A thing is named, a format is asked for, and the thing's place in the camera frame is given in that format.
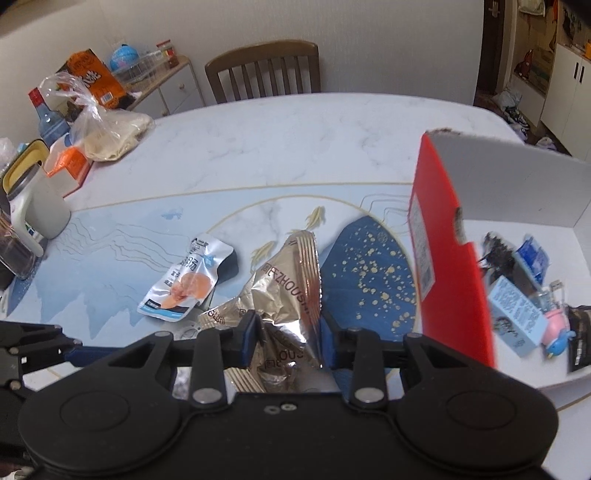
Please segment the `white thermos jug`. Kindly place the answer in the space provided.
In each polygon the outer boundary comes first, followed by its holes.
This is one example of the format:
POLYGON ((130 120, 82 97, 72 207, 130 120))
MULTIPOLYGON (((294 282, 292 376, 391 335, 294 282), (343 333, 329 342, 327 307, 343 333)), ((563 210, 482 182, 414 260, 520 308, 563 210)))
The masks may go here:
POLYGON ((29 233, 29 227, 44 239, 52 240, 68 225, 70 208, 37 163, 17 180, 7 198, 13 230, 36 257, 42 257, 44 248, 29 233))

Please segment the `silver sausage snack packet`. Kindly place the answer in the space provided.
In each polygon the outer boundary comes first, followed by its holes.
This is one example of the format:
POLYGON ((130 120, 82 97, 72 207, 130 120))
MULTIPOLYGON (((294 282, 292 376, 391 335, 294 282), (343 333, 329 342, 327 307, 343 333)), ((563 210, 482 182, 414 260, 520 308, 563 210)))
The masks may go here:
POLYGON ((184 257, 169 267, 137 306, 141 315, 169 323, 201 308, 219 281, 238 272, 235 249, 208 234, 191 239, 184 257))

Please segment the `blue globe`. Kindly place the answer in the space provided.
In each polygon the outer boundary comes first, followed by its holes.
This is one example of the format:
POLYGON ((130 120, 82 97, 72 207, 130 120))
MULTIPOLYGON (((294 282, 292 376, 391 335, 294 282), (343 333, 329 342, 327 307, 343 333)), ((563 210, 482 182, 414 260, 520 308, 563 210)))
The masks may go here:
POLYGON ((133 47, 122 44, 116 48, 109 59, 109 68, 116 71, 121 68, 127 68, 139 59, 139 53, 133 47))

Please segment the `wooden chair behind table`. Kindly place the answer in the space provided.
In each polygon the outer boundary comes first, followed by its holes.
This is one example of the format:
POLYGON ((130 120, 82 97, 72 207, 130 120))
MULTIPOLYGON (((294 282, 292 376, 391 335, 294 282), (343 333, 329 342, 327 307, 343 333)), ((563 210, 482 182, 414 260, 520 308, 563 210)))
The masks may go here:
POLYGON ((218 104, 322 91, 320 51, 307 40, 276 40, 239 47, 204 67, 218 104))

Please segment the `pink pig toy figure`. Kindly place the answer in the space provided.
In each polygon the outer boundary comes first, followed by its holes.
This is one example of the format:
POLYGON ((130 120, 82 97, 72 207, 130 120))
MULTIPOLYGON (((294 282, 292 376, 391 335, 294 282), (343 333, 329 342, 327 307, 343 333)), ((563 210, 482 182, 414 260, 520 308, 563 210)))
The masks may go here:
POLYGON ((553 281, 535 294, 532 301, 548 320, 541 340, 545 355, 548 359, 557 357, 567 350, 569 341, 576 336, 568 320, 565 286, 560 280, 553 281))

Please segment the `gold foil snack bag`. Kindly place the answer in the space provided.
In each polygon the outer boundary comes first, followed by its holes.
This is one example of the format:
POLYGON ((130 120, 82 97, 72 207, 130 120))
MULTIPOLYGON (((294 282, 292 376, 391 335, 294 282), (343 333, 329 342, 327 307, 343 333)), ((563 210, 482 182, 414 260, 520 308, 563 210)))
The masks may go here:
POLYGON ((235 327, 246 311, 262 323, 252 360, 225 370, 239 392, 291 393, 311 388, 322 368, 322 282, 315 235, 298 230, 256 269, 242 291, 197 318, 201 330, 235 327))

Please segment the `black beads bag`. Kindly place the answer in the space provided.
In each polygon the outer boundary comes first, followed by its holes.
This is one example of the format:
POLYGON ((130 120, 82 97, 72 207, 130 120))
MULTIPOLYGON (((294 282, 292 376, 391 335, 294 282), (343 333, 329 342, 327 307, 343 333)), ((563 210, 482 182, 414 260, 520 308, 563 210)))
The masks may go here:
POLYGON ((516 284, 514 249, 495 232, 489 232, 482 242, 482 256, 478 260, 486 287, 501 277, 516 284))

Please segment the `clear glass tea bottle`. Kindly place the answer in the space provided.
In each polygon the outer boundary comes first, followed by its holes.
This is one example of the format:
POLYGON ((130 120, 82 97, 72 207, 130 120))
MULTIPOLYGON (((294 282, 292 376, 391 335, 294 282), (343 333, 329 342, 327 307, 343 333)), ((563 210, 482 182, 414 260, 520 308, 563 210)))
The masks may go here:
POLYGON ((25 280, 33 272, 38 257, 18 237, 8 213, 8 201, 1 198, 1 263, 12 274, 25 280))

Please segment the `black dark snack packet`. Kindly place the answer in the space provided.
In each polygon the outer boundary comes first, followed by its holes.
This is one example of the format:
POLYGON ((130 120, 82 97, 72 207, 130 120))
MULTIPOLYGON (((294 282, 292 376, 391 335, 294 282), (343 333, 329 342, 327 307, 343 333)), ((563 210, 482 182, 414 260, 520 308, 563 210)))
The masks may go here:
POLYGON ((570 330, 575 334, 569 340, 569 371, 575 372, 591 364, 590 305, 568 307, 570 330))

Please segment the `white side cabinet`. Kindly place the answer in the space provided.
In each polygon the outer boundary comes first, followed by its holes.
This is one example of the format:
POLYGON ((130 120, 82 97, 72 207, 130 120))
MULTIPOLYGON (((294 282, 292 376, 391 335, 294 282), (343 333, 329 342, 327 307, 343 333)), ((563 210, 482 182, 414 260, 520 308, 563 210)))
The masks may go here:
POLYGON ((156 120, 205 106, 190 59, 184 55, 177 59, 176 66, 152 78, 146 89, 138 93, 128 111, 143 113, 156 120))

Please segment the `orange white carton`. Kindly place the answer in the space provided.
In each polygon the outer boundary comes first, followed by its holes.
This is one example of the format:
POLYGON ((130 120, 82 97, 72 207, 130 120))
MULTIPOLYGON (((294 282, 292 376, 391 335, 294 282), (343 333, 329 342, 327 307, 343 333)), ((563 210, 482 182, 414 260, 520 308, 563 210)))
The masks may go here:
POLYGON ((92 162, 64 135, 50 147, 43 169, 52 188, 65 198, 82 187, 91 165, 92 162))

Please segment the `light blue small box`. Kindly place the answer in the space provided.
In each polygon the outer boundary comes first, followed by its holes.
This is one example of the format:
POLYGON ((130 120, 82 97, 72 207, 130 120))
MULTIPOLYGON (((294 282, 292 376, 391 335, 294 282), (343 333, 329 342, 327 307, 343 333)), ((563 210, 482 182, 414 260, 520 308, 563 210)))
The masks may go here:
POLYGON ((526 357, 542 344, 548 319, 510 280, 500 276, 487 301, 493 330, 515 354, 526 357))

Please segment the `plastic bag with flatbread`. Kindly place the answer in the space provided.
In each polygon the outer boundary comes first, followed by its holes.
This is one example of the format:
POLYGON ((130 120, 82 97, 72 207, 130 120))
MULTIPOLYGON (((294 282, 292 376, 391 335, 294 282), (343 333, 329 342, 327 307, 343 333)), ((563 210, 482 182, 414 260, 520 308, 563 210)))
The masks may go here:
POLYGON ((93 162, 118 161, 154 127, 146 114, 101 106, 81 79, 66 72, 46 77, 39 89, 45 99, 66 99, 81 109, 70 124, 69 143, 93 162))

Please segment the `orange snack bag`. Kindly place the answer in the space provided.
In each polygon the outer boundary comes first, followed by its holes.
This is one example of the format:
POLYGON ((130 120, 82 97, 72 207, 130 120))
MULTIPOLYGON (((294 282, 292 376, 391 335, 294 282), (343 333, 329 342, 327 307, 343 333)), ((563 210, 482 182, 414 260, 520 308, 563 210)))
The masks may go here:
POLYGON ((127 109, 134 99, 91 49, 72 54, 58 69, 79 78, 98 103, 107 109, 127 109))

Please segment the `blue wet wipe packet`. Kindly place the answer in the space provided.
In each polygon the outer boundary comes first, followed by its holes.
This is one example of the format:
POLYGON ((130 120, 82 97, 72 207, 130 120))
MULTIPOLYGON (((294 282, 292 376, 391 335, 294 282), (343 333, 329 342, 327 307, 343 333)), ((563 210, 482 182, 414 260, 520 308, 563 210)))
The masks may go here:
POLYGON ((550 266, 550 258, 544 248, 533 235, 527 234, 516 253, 519 260, 530 272, 533 281, 538 286, 542 286, 550 266))

